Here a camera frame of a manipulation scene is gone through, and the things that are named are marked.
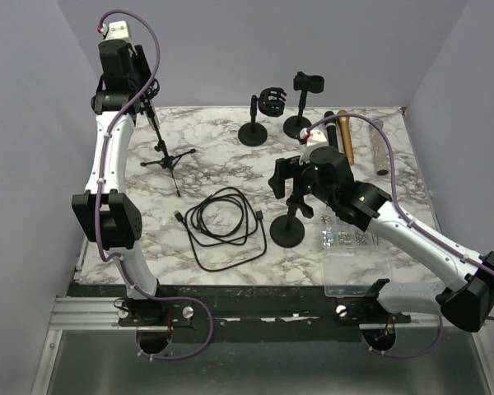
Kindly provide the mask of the black microphone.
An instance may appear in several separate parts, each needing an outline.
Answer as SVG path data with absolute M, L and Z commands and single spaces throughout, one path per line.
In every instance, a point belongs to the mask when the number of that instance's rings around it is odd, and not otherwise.
M 324 113 L 324 118 L 327 119 L 327 121 L 324 122 L 324 128 L 326 131 L 326 136 L 328 138 L 329 145 L 339 150 L 338 136 L 337 136 L 337 119 L 333 118 L 333 116 L 334 116 L 333 111 L 327 111 Z

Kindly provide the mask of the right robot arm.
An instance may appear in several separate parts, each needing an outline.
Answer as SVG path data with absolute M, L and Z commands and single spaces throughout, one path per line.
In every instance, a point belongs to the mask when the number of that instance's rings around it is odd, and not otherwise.
M 275 162 L 268 185 L 277 199 L 285 182 L 293 182 L 286 204 L 308 218 L 314 215 L 304 197 L 312 195 L 337 218 L 390 242 L 437 277 L 433 283 L 387 281 L 362 302 L 371 322 L 390 314 L 438 315 L 466 332 L 478 332 L 494 307 L 494 251 L 481 254 L 462 247 L 408 214 L 394 197 L 374 184 L 356 181 L 346 156 L 321 146 L 303 156 Z

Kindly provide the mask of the gold microphone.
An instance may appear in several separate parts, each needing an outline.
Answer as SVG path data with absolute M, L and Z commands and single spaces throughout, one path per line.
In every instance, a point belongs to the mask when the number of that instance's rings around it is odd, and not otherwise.
M 344 153 L 348 159 L 349 165 L 353 165 L 354 152 L 351 138 L 350 118 L 347 114 L 348 112 L 345 109 L 338 111 L 338 126 L 341 133 Z

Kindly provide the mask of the black tripod shock mount stand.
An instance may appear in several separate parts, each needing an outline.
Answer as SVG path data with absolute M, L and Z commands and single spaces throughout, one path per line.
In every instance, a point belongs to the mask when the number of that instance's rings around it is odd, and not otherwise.
M 160 91 L 160 84 L 159 84 L 158 80 L 156 78 L 154 78 L 152 80 L 151 85 L 149 86 L 147 94 L 145 96 L 143 96 L 141 99 L 140 114 L 146 116 L 145 110 L 148 107 L 155 108 L 153 103 L 152 103 L 152 100 L 158 95 L 159 91 Z M 175 174 L 174 174 L 175 167 L 177 166 L 179 161 L 184 156 L 192 155 L 197 150 L 195 148 L 191 148 L 190 150 L 179 153 L 177 155 L 171 155 L 168 151 L 165 140 L 161 136 L 160 127 L 158 129 L 154 129 L 154 128 L 152 128 L 152 129 L 155 132 L 156 137 L 157 137 L 157 144 L 154 146 L 154 150 L 156 152 L 160 152 L 163 155 L 163 157 L 160 160 L 143 161 L 140 163 L 140 166 L 141 167 L 147 167 L 149 165 L 159 165 L 162 169 L 169 170 L 170 177 L 172 178 L 172 180 L 174 182 L 177 197 L 180 198 L 181 194 L 180 194 L 180 190 L 179 190 L 179 187 L 177 185 L 177 181 L 176 181 Z

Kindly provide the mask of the black round base stand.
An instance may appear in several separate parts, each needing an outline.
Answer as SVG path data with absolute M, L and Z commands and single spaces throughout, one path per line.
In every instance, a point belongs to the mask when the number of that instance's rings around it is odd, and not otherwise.
M 314 210 L 305 203 L 303 196 L 292 193 L 286 200 L 287 213 L 278 216 L 271 224 L 269 234 L 273 242 L 285 249 L 291 249 L 298 246 L 305 237 L 305 227 L 296 217 L 298 211 L 302 216 L 311 219 L 314 216 Z

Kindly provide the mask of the black clip microphone stand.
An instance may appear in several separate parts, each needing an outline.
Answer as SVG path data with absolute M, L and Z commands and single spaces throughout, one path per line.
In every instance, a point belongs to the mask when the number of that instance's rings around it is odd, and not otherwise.
M 320 75 L 308 75 L 298 72 L 293 78 L 293 90 L 299 91 L 300 99 L 298 114 L 289 117 L 283 124 L 283 132 L 290 138 L 297 139 L 303 128 L 308 128 L 311 122 L 304 116 L 307 95 L 309 93 L 319 94 L 324 91 L 325 79 Z

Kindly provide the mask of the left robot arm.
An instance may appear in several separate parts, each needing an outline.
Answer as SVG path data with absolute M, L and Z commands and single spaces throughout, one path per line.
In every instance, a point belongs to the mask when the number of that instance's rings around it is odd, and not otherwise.
M 158 281 L 140 245 L 141 212 L 125 192 L 128 146 L 151 72 L 142 46 L 127 39 L 105 39 L 98 49 L 102 74 L 91 99 L 96 148 L 85 190 L 72 196 L 72 210 L 101 260 L 116 264 L 128 299 L 141 300 L 138 316 L 156 325 L 166 306 L 154 297 Z

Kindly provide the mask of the glitter microphone silver grille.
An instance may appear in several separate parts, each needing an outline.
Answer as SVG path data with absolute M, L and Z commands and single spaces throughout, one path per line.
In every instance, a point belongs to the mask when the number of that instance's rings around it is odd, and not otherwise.
M 369 126 L 370 143 L 373 152 L 373 163 L 375 172 L 379 176 L 385 176 L 389 173 L 389 157 L 381 134 L 373 126 Z

